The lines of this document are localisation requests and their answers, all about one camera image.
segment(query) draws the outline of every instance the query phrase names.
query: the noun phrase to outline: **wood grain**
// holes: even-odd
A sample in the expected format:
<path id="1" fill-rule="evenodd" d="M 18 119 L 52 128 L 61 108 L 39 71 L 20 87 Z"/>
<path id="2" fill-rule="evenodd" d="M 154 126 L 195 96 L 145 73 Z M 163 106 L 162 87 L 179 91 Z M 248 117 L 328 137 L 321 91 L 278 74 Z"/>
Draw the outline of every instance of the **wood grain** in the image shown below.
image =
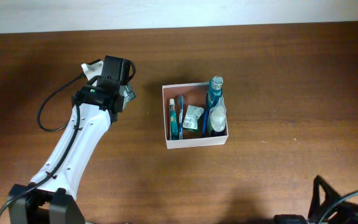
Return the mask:
<path id="1" fill-rule="evenodd" d="M 96 223 L 306 216 L 313 178 L 358 189 L 358 22 L 0 35 L 0 206 L 62 133 L 43 100 L 105 55 L 133 60 L 137 98 L 102 137 L 77 203 Z M 162 85 L 224 77 L 224 146 L 167 150 Z M 56 127 L 78 82 L 46 107 Z M 1 223 L 7 223 L 7 213 Z"/>

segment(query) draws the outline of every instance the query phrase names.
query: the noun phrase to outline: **cardboard box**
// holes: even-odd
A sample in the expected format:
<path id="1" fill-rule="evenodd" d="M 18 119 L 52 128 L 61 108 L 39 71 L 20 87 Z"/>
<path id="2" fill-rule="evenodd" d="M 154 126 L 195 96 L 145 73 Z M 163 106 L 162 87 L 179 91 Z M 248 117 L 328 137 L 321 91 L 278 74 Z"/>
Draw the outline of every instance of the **cardboard box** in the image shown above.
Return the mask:
<path id="1" fill-rule="evenodd" d="M 165 141 L 168 149 L 197 147 L 197 146 L 214 146 L 222 145 L 229 137 L 229 126 L 226 119 L 226 131 L 224 136 L 201 138 L 202 125 L 200 132 L 194 134 L 190 131 L 183 130 L 183 140 L 169 140 L 170 125 L 169 125 L 169 99 L 175 99 L 177 103 L 177 96 L 183 95 L 185 97 L 185 104 L 183 105 L 183 118 L 185 118 L 188 105 L 199 106 L 206 108 L 206 93 L 208 92 L 208 82 L 206 83 L 189 83 L 179 85 L 167 85 L 162 87 L 162 103 L 164 112 L 164 127 L 165 127 Z"/>

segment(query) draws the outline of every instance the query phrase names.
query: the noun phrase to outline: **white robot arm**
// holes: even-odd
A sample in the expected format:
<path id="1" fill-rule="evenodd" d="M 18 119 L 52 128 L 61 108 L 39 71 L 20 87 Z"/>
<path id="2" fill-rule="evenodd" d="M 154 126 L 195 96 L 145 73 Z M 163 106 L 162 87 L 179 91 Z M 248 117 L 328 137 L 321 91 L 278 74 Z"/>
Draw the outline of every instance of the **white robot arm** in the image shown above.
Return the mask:
<path id="1" fill-rule="evenodd" d="M 88 79 L 87 84 L 73 95 L 73 112 L 62 137 L 30 184 L 14 185 L 8 201 L 0 209 L 1 216 L 9 208 L 12 224 L 86 223 L 75 203 L 81 176 L 103 134 L 117 121 L 118 113 L 126 104 L 135 98 L 129 84 L 135 66 L 130 60 L 111 56 L 81 66 L 83 74 L 58 90 L 81 77 Z M 56 92 L 45 100 L 40 112 Z M 64 128 L 44 128 L 39 121 L 40 112 L 38 122 L 42 129 L 56 131 Z M 40 208 L 47 202 L 49 210 Z"/>

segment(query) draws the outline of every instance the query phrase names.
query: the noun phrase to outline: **blue toothbrush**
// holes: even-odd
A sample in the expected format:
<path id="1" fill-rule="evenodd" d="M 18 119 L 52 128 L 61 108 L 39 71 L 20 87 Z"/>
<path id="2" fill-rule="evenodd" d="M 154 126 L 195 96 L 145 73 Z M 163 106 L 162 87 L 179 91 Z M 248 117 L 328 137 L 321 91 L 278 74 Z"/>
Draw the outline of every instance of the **blue toothbrush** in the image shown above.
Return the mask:
<path id="1" fill-rule="evenodd" d="M 179 112 L 179 139 L 183 139 L 183 124 L 182 124 L 182 120 L 183 120 L 183 104 L 185 102 L 185 99 L 182 95 L 179 95 L 177 98 L 177 103 L 178 106 L 180 108 L 180 112 Z"/>
<path id="2" fill-rule="evenodd" d="M 205 138 L 205 132 L 206 132 L 206 126 L 207 126 L 207 122 L 208 122 L 208 115 L 209 115 L 209 110 L 205 110 L 204 112 L 204 123 L 203 123 L 203 132 L 201 137 Z"/>

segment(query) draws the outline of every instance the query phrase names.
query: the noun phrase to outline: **black cable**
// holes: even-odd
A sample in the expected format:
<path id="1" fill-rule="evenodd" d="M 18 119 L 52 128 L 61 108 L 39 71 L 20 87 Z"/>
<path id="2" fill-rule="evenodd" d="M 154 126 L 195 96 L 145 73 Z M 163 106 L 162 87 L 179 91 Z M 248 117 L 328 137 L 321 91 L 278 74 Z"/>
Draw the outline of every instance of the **black cable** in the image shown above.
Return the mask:
<path id="1" fill-rule="evenodd" d="M 77 110 L 77 122 L 76 122 L 76 126 L 74 128 L 74 133 L 70 139 L 70 142 L 68 143 L 65 152 L 63 153 L 62 157 L 60 158 L 58 164 L 55 166 L 55 168 L 53 168 L 53 170 L 51 171 L 51 173 L 47 174 L 46 178 L 44 178 L 43 180 L 41 180 L 40 182 L 38 182 L 37 184 L 35 184 L 33 187 L 31 187 L 30 189 L 28 189 L 25 192 L 22 192 L 20 195 L 11 198 L 10 200 L 8 200 L 0 209 L 0 217 L 2 215 L 2 213 L 5 211 L 5 209 L 7 207 L 9 207 L 13 202 L 15 202 L 16 200 L 18 200 L 19 198 L 26 196 L 27 194 L 29 194 L 31 191 L 35 190 L 37 187 L 40 187 L 42 184 L 46 183 L 46 181 L 48 181 L 49 179 L 51 179 L 55 173 L 57 172 L 57 170 L 59 170 L 60 166 L 63 164 L 64 160 L 66 159 L 66 156 L 68 154 L 68 152 L 70 151 L 70 148 L 72 147 L 75 137 L 77 135 L 78 132 L 78 127 L 80 127 L 80 106 L 78 105 L 77 102 L 75 102 L 75 108 Z"/>
<path id="2" fill-rule="evenodd" d="M 136 73 L 135 63 L 131 62 L 131 66 L 132 66 L 132 75 L 130 75 L 130 77 L 128 78 L 128 81 L 130 81 L 135 76 L 135 73 Z"/>
<path id="3" fill-rule="evenodd" d="M 100 77 L 100 75 L 95 75 L 86 84 L 87 85 L 93 85 L 93 83 L 96 82 L 99 77 Z"/>
<path id="4" fill-rule="evenodd" d="M 42 112 L 44 106 L 48 103 L 48 101 L 49 101 L 53 96 L 55 96 L 58 92 L 64 90 L 64 88 L 68 87 L 68 86 L 71 85 L 73 82 L 75 82 L 75 81 L 77 81 L 77 80 L 79 80 L 79 79 L 81 79 L 81 78 L 84 78 L 84 77 L 86 77 L 85 74 L 84 74 L 84 73 L 81 73 L 81 75 L 75 77 L 72 81 L 66 83 L 66 84 L 63 85 L 61 88 L 59 88 L 58 90 L 54 91 L 54 92 L 53 92 L 50 96 L 48 96 L 48 98 L 42 103 L 40 109 L 38 110 L 38 114 L 37 114 L 37 123 L 38 123 L 38 126 L 39 126 L 42 130 L 48 131 L 48 132 L 55 132 L 55 131 L 63 130 L 63 129 L 65 129 L 65 128 L 67 127 L 68 122 L 67 122 L 65 125 L 63 125 L 62 127 L 60 127 L 60 128 L 55 128 L 55 129 L 45 128 L 45 127 L 42 126 L 42 124 L 41 124 L 41 112 Z"/>
<path id="5" fill-rule="evenodd" d="M 316 222 L 317 224 L 320 224 L 321 221 L 323 221 L 323 219 L 327 216 L 327 214 L 334 209 L 335 207 L 337 207 L 340 203 L 352 198 L 358 196 L 358 190 L 356 190 L 355 192 L 351 192 L 347 195 L 344 195 L 343 197 L 341 197 L 338 201 L 336 201 L 335 203 L 333 203 L 332 205 L 330 205 L 327 210 L 325 211 L 324 215 L 318 220 L 318 222 Z"/>

